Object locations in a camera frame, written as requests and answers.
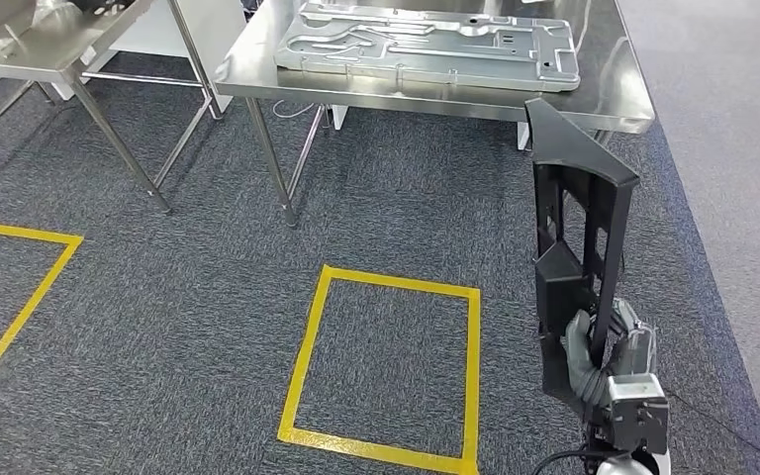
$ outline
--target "black cable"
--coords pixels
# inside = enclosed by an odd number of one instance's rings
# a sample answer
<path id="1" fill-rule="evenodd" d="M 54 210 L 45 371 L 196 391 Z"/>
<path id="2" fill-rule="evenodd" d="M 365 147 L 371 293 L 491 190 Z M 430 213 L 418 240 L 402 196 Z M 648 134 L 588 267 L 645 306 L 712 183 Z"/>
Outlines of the black cable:
<path id="1" fill-rule="evenodd" d="M 598 451 L 598 450 L 564 450 L 563 452 L 556 452 L 540 461 L 531 471 L 531 475 L 540 475 L 543 469 L 555 460 L 569 457 L 580 457 L 582 460 L 588 458 L 594 458 L 598 460 L 605 460 L 610 457 L 616 457 L 627 453 L 626 451 Z"/>
<path id="2" fill-rule="evenodd" d="M 665 393 L 667 395 L 669 395 L 669 396 L 677 399 L 678 401 L 680 401 L 681 403 L 683 403 L 684 406 L 688 407 L 692 411 L 695 411 L 699 415 L 701 415 L 701 416 L 709 419 L 710 421 L 712 421 L 712 422 L 718 424 L 719 426 L 721 426 L 722 428 L 726 429 L 726 431 L 728 431 L 729 433 L 735 435 L 735 437 L 737 439 L 739 439 L 742 442 L 744 442 L 745 445 L 749 446 L 750 448 L 752 448 L 753 450 L 759 452 L 759 454 L 760 454 L 760 448 L 759 448 L 758 445 L 756 445 L 755 443 L 751 442 L 750 440 L 747 440 L 743 435 L 741 435 L 740 433 L 736 432 L 734 428 L 730 427 L 724 421 L 718 419 L 717 417 L 713 416 L 712 414 L 709 414 L 707 412 L 701 411 L 694 404 L 692 404 L 689 401 L 683 399 L 682 397 L 680 397 L 679 394 L 675 393 L 674 391 L 665 390 Z"/>

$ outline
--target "table top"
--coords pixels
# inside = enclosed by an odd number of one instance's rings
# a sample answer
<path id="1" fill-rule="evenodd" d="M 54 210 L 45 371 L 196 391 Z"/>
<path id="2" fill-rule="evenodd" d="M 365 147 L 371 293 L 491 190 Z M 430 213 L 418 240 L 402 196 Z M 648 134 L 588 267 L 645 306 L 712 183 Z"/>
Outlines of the table top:
<path id="1" fill-rule="evenodd" d="M 266 0 L 217 73 L 221 94 L 525 122 L 523 104 L 542 97 L 579 127 L 642 133 L 654 109 L 616 0 L 313 0 L 418 11 L 566 20 L 581 85 L 541 93 L 287 70 L 272 58 L 304 0 Z"/>
<path id="2" fill-rule="evenodd" d="M 136 0 L 112 16 L 57 10 L 19 36 L 7 54 L 0 52 L 0 77 L 60 82 L 70 66 L 85 69 L 86 62 L 106 51 L 152 1 Z"/>

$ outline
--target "floor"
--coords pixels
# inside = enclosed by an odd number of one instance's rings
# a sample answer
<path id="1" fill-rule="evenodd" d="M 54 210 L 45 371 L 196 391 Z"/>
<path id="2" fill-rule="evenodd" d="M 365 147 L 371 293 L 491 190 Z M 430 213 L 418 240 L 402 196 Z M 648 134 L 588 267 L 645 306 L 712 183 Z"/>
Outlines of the floor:
<path id="1" fill-rule="evenodd" d="M 110 68 L 185 69 L 129 55 Z M 196 103 L 187 90 L 90 87 L 152 170 Z M 295 157 L 310 116 L 267 119 Z M 352 110 L 318 138 L 289 230 L 243 107 L 198 130 L 165 185 L 175 213 L 161 216 L 81 108 L 32 93 L 0 124 L 0 224 L 85 240 L 0 360 L 0 473 L 426 473 L 276 439 L 324 263 L 481 289 L 480 473 L 526 473 L 575 447 L 576 417 L 540 391 L 531 176 L 515 133 Z M 642 176 L 620 293 L 661 329 L 675 473 L 758 474 L 760 453 L 724 428 L 746 423 L 760 447 L 662 126 L 611 148 Z M 0 237 L 0 332 L 60 251 Z M 458 456 L 464 324 L 453 299 L 336 283 L 296 425 Z"/>
<path id="2" fill-rule="evenodd" d="M 620 3 L 760 405 L 760 0 Z"/>

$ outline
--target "yellow tape square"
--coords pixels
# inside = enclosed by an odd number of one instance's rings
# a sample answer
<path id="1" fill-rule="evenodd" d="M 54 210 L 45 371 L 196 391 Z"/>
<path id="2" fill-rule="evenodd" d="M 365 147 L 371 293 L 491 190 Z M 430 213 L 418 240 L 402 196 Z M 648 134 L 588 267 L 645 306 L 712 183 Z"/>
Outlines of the yellow tape square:
<path id="1" fill-rule="evenodd" d="M 406 448 L 382 445 L 352 438 L 338 437 L 326 433 L 296 428 L 296 414 L 299 398 L 304 388 L 305 377 L 310 366 L 310 356 L 319 323 L 325 308 L 325 299 L 334 279 L 349 280 L 373 285 L 397 287 L 401 289 L 431 292 L 467 299 L 467 354 L 465 369 L 464 429 L 461 458 L 418 452 Z M 307 331 L 299 348 L 293 377 L 287 391 L 281 424 L 278 427 L 278 439 L 323 450 L 330 450 L 358 457 L 371 458 L 384 462 L 396 463 L 410 467 L 422 468 L 444 473 L 475 475 L 476 453 L 479 439 L 479 314 L 480 292 L 472 287 L 428 282 L 425 280 L 391 277 L 357 270 L 337 269 L 323 266 L 316 295 L 310 308 Z"/>
<path id="2" fill-rule="evenodd" d="M 7 350 L 7 347 L 10 346 L 11 342 L 13 342 L 13 338 L 16 337 L 16 335 L 19 333 L 19 330 L 22 329 L 22 326 L 25 324 L 25 322 L 28 320 L 30 315 L 36 309 L 37 305 L 42 300 L 42 297 L 45 296 L 45 293 L 50 288 L 50 285 L 53 283 L 54 280 L 56 280 L 56 276 L 59 275 L 59 272 L 62 271 L 62 268 L 65 266 L 65 263 L 68 262 L 68 260 L 74 254 L 74 251 L 77 250 L 77 248 L 80 246 L 80 243 L 83 242 L 83 237 L 75 236 L 75 235 L 62 235 L 60 233 L 51 233 L 48 231 L 32 230 L 28 228 L 17 228 L 14 226 L 4 226 L 4 225 L 0 225 L 0 236 L 35 239 L 35 240 L 43 240 L 46 242 L 55 242 L 59 244 L 65 244 L 65 249 L 62 251 L 62 254 L 59 255 L 59 258 L 53 264 L 53 267 L 47 272 L 40 286 L 37 287 L 37 290 L 34 291 L 33 295 L 31 295 L 31 299 L 25 304 L 25 306 L 19 312 L 19 315 L 17 315 L 16 318 L 13 319 L 13 322 L 10 324 L 10 327 L 8 327 L 7 330 L 4 332 L 4 334 L 1 335 L 1 338 L 0 338 L 0 358 L 1 358 L 1 355 L 4 354 L 4 351 Z"/>

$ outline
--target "black plastic bracket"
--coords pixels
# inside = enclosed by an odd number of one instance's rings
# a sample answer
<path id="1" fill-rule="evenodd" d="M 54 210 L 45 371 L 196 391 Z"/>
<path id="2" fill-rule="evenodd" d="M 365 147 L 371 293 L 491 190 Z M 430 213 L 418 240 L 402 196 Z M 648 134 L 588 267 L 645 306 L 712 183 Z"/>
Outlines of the black plastic bracket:
<path id="1" fill-rule="evenodd" d="M 525 112 L 534 168 L 539 329 L 562 336 L 578 310 L 596 315 L 590 354 L 601 368 L 630 198 L 639 176 L 543 99 L 527 101 Z M 564 240 L 565 194 L 584 211 L 583 260 Z M 597 252 L 599 230 L 607 234 L 604 256 Z M 596 279 L 601 282 L 598 294 Z"/>

